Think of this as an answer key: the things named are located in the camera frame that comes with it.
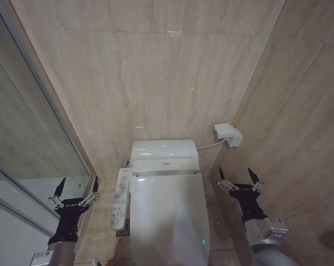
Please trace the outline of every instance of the floor tile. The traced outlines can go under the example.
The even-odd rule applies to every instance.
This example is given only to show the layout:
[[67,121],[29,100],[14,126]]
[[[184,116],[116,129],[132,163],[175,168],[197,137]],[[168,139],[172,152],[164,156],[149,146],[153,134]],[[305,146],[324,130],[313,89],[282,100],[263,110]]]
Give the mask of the floor tile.
[[131,238],[123,237],[122,238],[122,247],[121,247],[121,257],[120,259],[132,259],[132,249],[131,249]]
[[127,210],[126,210],[126,219],[130,219],[130,199],[129,199],[129,202],[128,202],[128,205],[127,205]]
[[241,266],[235,250],[210,252],[212,266]]
[[218,204],[207,206],[210,224],[210,251],[234,249],[233,241]]
[[202,181],[204,183],[206,204],[217,203],[217,198],[213,191],[210,178],[208,176],[203,176]]
[[238,257],[241,265],[251,265],[253,260],[253,255],[249,248],[246,238],[236,239],[234,242],[235,250],[241,251],[241,256]]
[[213,266],[213,265],[212,265],[212,261],[211,261],[211,255],[209,255],[209,261],[208,261],[208,263],[207,263],[207,266]]
[[93,212],[87,233],[76,254],[76,263],[91,262],[97,257],[101,261],[120,259],[122,238],[115,237],[110,229],[111,212]]
[[[120,261],[119,260],[115,260],[113,262],[105,261],[105,262],[100,262],[100,264],[102,266],[106,266],[106,265],[109,265],[109,266],[120,266]],[[91,262],[88,262],[88,263],[75,263],[74,266],[92,266],[92,264],[91,264]]]
[[122,259],[120,260],[119,266],[135,266],[135,260],[134,259]]
[[111,211],[115,201],[116,182],[102,182],[99,187],[100,198],[94,204],[94,212]]

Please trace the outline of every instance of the white plastic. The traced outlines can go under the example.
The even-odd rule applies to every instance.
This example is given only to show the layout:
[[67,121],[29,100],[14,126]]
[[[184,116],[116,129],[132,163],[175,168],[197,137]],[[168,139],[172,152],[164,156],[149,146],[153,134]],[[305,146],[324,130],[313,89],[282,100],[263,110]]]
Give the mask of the white plastic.
[[115,203],[110,221],[112,230],[122,230],[125,226],[126,211],[129,205],[129,183],[131,182],[131,176],[131,168],[120,168],[115,190]]
[[130,163],[162,158],[199,160],[199,155],[193,140],[140,140],[133,143]]
[[133,176],[130,234],[137,266],[206,266],[209,222],[201,174]]
[[239,146],[243,137],[238,129],[235,129],[231,124],[217,124],[214,125],[214,130],[217,138],[226,139],[230,147]]
[[181,175],[200,172],[199,162],[193,158],[141,160],[133,163],[138,176]]
[[207,266],[209,222],[192,140],[135,141],[130,235],[137,266]]

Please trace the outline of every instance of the toilet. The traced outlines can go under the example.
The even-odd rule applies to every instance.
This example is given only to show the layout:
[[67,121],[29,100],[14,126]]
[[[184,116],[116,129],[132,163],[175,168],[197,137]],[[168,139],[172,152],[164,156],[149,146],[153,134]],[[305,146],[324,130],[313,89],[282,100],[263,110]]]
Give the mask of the toilet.
[[192,140],[133,143],[130,235],[137,266],[206,266],[209,222]]

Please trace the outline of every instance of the toilet control panel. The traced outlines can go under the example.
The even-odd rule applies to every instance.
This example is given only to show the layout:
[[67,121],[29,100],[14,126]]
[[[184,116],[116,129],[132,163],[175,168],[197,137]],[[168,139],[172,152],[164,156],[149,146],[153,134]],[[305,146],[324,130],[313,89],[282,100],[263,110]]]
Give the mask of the toilet control panel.
[[111,214],[110,227],[112,230],[122,230],[125,226],[127,205],[129,204],[129,185],[132,168],[120,168],[115,190],[115,202]]

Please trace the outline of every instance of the robot label sticker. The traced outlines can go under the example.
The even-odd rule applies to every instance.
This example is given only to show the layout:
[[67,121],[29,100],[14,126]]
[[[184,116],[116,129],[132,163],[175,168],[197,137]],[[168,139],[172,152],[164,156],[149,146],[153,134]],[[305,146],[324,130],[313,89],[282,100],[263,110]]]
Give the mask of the robot label sticker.
[[43,258],[43,257],[49,257],[53,253],[53,250],[48,250],[48,251],[42,251],[42,252],[36,252],[34,254],[34,258]]

